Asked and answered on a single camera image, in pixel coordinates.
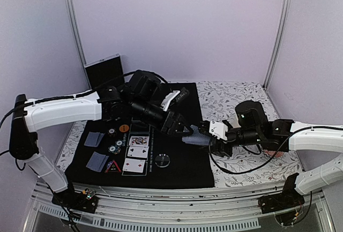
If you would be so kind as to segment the aluminium poker chip case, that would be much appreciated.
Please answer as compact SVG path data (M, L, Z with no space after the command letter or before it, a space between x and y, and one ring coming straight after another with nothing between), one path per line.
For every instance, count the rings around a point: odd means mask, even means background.
M105 86L120 86L124 81L121 57L115 54L85 66L91 92L102 84Z

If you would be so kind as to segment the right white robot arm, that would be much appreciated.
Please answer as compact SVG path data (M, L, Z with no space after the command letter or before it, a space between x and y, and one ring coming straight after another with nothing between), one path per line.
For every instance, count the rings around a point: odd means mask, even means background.
M269 121L262 104L251 100L239 103L235 112L237 128L228 121L203 123L202 132L211 136L210 155L231 156L234 147L249 145L259 145L274 154L300 150L338 154L315 169L288 176L277 197L281 208L289 208L299 196L342 180L342 126L311 125L292 119Z

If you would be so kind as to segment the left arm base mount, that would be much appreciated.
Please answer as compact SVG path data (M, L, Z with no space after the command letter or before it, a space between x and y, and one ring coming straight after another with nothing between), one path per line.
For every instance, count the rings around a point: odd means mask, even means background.
M76 192L70 180L68 180L65 190L61 192L52 190L52 193L53 199L51 202L68 210L72 209L94 214L98 206L99 198L94 190L86 188L82 192Z

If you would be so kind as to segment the green white poker chip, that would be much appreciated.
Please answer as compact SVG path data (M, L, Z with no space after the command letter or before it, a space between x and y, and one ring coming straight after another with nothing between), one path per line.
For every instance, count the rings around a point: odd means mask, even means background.
M123 142L121 141L121 140L117 140L116 142L115 142L115 146L116 147L121 147L123 145Z
M116 145L112 145L108 148L109 153L111 154L119 154L121 152L121 148Z

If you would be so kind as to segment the red black triangle piece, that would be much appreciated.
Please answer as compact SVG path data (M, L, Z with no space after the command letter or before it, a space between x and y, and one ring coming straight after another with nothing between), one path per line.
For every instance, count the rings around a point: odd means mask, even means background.
M105 169L105 173L121 173L121 169L119 167L119 165L117 164L117 162L115 160L110 161L112 162L111 167Z

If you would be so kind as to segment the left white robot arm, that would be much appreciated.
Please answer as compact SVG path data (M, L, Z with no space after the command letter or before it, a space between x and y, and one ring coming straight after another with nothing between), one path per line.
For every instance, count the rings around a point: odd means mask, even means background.
M78 205L79 194L44 152L39 143L41 132L55 132L60 126L79 121L109 122L133 116L171 137L192 133L184 116L175 110L189 96L186 87L174 89L151 71L137 70L127 75L128 82L117 86L106 82L81 93L40 99L18 95L12 109L1 119L2 124L10 120L10 155L32 168L53 192L59 193L67 207Z

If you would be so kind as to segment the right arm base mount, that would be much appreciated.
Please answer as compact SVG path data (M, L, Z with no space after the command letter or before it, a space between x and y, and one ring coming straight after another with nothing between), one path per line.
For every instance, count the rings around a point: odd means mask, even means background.
M277 223L285 227L296 224L300 210L305 203L304 196L295 190L295 181L298 175L299 173L295 173L288 176L280 193L267 194L258 199L258 206L263 214L294 208L290 213L281 213L275 216Z

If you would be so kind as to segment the blue playing card deck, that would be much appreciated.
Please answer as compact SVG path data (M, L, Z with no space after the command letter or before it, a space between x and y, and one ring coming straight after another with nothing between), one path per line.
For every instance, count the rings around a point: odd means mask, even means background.
M182 137L182 141L186 144L197 145L197 146L207 146L210 142L210 137L199 132L198 127L191 125L193 129L193 134L190 136Z

